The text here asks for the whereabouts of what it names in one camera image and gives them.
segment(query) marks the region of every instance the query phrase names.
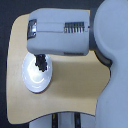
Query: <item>gray floor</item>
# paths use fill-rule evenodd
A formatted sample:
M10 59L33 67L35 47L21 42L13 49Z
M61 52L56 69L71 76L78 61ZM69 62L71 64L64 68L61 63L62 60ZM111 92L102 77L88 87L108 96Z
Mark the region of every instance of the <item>gray floor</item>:
M14 20L38 8L90 9L98 7L102 2L103 0L0 0L0 128L28 128L28 124L11 125L7 119L6 66Z

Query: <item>robotic arm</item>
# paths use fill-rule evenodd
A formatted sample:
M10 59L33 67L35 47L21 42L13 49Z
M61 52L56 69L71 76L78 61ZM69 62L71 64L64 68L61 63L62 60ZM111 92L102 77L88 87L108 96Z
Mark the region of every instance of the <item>robotic arm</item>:
M127 12L127 0L106 0L95 15L93 32L99 51L97 56L101 61L109 61L109 58L112 62L110 81L97 102L96 128L128 127ZM32 12L27 49L36 56L36 65L46 70L45 54L87 55L90 43L95 45L95 41L89 39L89 19L85 10L39 9Z

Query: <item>white plate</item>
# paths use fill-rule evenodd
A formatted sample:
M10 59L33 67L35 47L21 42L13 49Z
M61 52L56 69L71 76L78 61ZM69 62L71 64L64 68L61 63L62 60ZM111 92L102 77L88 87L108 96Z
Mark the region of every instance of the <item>white plate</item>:
M46 55L47 70L42 72L35 66L36 58L28 53L22 65L22 77L26 87L34 93L40 93L47 88L52 77L52 61L49 55Z

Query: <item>wooden table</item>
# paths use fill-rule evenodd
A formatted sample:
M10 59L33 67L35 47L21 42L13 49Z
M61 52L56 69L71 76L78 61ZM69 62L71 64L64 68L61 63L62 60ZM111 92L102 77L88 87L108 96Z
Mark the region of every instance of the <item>wooden table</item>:
M53 76L47 90L30 92L22 79L22 64L27 54L28 15L13 24L7 64L7 115L12 124L29 122L40 116L77 111L95 114L99 94L107 85L109 69L93 52L85 57L53 56Z

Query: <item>white robot body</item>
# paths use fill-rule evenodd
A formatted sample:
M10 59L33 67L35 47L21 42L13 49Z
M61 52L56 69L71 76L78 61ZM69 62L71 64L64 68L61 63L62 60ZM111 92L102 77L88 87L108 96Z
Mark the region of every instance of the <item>white robot body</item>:
M39 9L32 12L27 49L34 55L87 55L89 13L72 9Z

